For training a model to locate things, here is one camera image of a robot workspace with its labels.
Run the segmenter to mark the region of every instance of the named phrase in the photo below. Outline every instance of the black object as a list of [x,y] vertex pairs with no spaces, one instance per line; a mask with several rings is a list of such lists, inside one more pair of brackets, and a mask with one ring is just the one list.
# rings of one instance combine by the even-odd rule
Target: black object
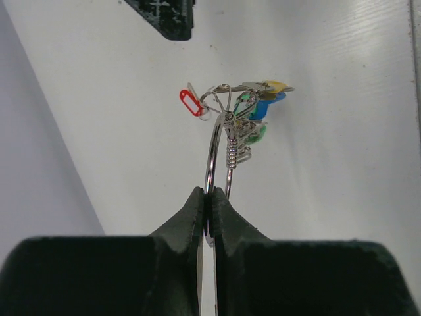
[[166,39],[188,41],[195,0],[125,0]]
[[219,188],[207,199],[194,189],[148,237],[24,241],[0,274],[0,315],[196,316],[209,212],[219,316],[418,315],[383,246],[275,242]]

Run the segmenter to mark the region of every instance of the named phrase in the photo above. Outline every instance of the metal spring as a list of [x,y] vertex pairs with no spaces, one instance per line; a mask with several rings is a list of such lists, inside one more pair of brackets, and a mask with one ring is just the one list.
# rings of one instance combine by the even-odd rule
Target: metal spring
[[237,168],[238,160],[238,139],[227,138],[226,144],[226,167],[228,169]]

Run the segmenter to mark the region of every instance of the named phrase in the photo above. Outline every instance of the white wall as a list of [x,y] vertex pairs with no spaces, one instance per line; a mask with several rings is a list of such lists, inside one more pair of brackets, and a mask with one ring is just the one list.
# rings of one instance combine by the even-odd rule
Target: white wall
[[385,244],[421,302],[407,0],[201,0],[185,43],[117,0],[5,3],[107,233],[147,234],[203,185],[213,123],[179,102],[187,81],[281,80],[296,91],[235,171],[233,206],[271,238]]
[[0,2],[0,266],[27,237],[103,230]]

